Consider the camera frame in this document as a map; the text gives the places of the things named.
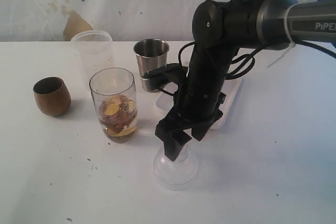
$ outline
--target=stainless steel cup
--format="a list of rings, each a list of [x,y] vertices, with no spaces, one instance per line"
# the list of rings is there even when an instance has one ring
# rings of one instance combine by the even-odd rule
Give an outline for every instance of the stainless steel cup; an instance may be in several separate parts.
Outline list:
[[[146,72],[166,65],[169,45],[160,39],[144,39],[136,43],[133,50],[137,56],[140,76],[143,77]],[[150,91],[143,78],[141,84],[145,91],[157,92]]]

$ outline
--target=white plastic tray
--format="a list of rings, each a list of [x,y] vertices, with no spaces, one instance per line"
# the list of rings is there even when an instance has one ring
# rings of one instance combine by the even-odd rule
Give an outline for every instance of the white plastic tray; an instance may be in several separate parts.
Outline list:
[[[241,84],[242,78],[236,80],[227,80],[224,82],[222,92],[226,94],[226,98],[223,104],[219,106],[219,109],[223,112],[223,116],[217,122],[212,125],[211,130],[218,130],[225,123],[227,114],[230,110],[232,102],[236,96],[236,93]],[[177,85],[174,83],[167,84],[164,89],[168,92],[174,93],[177,90]],[[157,99],[154,101],[154,107],[157,111],[165,116],[173,106],[173,98],[165,93],[160,93]]]

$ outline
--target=white table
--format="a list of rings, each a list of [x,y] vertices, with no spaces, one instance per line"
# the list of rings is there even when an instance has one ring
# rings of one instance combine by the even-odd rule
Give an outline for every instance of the white table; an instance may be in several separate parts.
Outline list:
[[[176,62],[184,42],[169,44]],[[139,130],[108,145],[68,43],[0,43],[1,224],[335,223],[336,60],[297,46],[267,69],[281,52],[258,54],[223,128],[192,140],[200,174],[176,192],[152,178],[158,94],[142,90],[133,45],[115,42],[114,55],[136,77]],[[35,105],[47,76],[71,93],[60,118]]]

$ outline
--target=brown wooden cup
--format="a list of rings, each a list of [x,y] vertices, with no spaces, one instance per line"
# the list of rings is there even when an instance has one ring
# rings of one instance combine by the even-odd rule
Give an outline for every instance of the brown wooden cup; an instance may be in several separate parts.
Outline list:
[[[43,114],[59,116],[70,108],[70,93],[59,77],[47,77],[38,81],[33,91],[36,104]]]

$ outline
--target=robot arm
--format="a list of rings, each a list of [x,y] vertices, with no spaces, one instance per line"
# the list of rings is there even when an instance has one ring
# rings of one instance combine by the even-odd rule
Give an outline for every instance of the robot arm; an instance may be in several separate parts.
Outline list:
[[[336,41],[336,3],[297,4],[297,0],[206,0],[193,17],[195,46],[189,70],[167,65],[144,77],[152,89],[175,82],[174,106],[156,126],[155,135],[164,143],[165,155],[176,160],[191,139],[202,140],[223,113],[221,93],[233,58],[239,48],[281,50],[293,40]]]

